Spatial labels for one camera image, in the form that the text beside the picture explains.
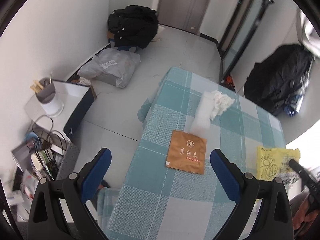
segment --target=glass door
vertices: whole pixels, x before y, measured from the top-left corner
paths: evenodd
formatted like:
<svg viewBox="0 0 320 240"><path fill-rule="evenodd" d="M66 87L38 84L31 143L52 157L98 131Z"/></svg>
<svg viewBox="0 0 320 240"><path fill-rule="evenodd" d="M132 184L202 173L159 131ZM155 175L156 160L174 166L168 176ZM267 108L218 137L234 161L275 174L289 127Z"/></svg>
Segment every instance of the glass door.
<svg viewBox="0 0 320 240"><path fill-rule="evenodd" d="M223 68L222 73L220 73L220 82L231 73L231 70L238 62L270 3L273 3L273 1L253 0L244 23L236 32L233 42L222 57Z"/></svg>

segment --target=plastic bag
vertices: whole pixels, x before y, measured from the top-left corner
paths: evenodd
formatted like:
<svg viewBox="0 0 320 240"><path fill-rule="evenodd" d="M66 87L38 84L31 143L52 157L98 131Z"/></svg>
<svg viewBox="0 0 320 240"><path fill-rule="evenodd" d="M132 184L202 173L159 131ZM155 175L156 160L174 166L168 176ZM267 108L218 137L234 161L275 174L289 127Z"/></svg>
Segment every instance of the plastic bag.
<svg viewBox="0 0 320 240"><path fill-rule="evenodd" d="M295 93L291 95L289 98L287 98L285 101L284 111L290 117L295 116L300 111L304 95L310 83L310 70L311 70L313 61L314 61L314 58L311 61L309 69L301 77L301 81L300 81L301 87L297 91L295 91Z"/></svg>
<svg viewBox="0 0 320 240"><path fill-rule="evenodd" d="M96 78L99 75L113 75L116 77L116 87L124 88L139 63L139 54L109 48L84 64L78 71L78 75L87 79Z"/></svg>

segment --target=tablecloth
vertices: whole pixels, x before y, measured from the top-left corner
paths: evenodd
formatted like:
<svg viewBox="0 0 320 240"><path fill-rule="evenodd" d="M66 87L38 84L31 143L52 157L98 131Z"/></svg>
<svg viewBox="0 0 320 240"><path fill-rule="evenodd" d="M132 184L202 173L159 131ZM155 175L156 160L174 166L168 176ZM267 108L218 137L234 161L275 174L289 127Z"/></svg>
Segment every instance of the tablecloth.
<svg viewBox="0 0 320 240"><path fill-rule="evenodd" d="M172 130L188 132L201 94L213 90L236 101L211 122L204 175L166 168ZM109 239L213 239L235 203L210 165L210 152L219 148L242 172L255 174L257 146L285 147L277 118L231 90L180 68L168 71L138 117L144 132L108 223L102 226Z"/></svg>

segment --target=orange object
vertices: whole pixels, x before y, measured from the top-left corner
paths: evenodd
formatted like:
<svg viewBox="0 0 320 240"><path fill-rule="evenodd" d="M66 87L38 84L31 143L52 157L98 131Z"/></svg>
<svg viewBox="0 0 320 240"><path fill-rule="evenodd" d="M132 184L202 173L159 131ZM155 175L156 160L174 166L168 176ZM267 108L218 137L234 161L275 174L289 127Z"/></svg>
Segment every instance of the orange object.
<svg viewBox="0 0 320 240"><path fill-rule="evenodd" d="M173 130L165 166L180 171L204 174L207 139Z"/></svg>

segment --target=floor tile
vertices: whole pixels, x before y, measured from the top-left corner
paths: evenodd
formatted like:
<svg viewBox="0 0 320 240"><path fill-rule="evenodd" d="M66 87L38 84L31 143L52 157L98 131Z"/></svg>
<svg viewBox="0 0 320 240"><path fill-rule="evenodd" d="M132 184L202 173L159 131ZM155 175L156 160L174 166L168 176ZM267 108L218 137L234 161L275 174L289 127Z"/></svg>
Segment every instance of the floor tile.
<svg viewBox="0 0 320 240"><path fill-rule="evenodd" d="M158 83L170 67L169 64L142 57L127 87L99 93L84 119L118 134L140 140L143 130L137 117L138 110L158 88Z"/></svg>
<svg viewBox="0 0 320 240"><path fill-rule="evenodd" d="M112 161L104 179L111 187L121 187L138 141L82 121L75 134L75 143L81 147L75 172L79 172L87 162L92 161L101 148L106 147L111 151Z"/></svg>
<svg viewBox="0 0 320 240"><path fill-rule="evenodd" d="M201 63L185 59L181 62L180 68L205 77L213 82L219 82L220 63L212 60L209 63Z"/></svg>
<svg viewBox="0 0 320 240"><path fill-rule="evenodd" d="M77 131L81 152L75 171L91 161L101 147L107 147L112 152L112 163L106 180L112 187L120 187L143 133L138 110L170 67L218 81L220 56L213 42L167 26L160 38L144 50L137 50L141 63L127 87L120 89L92 80L97 99Z"/></svg>

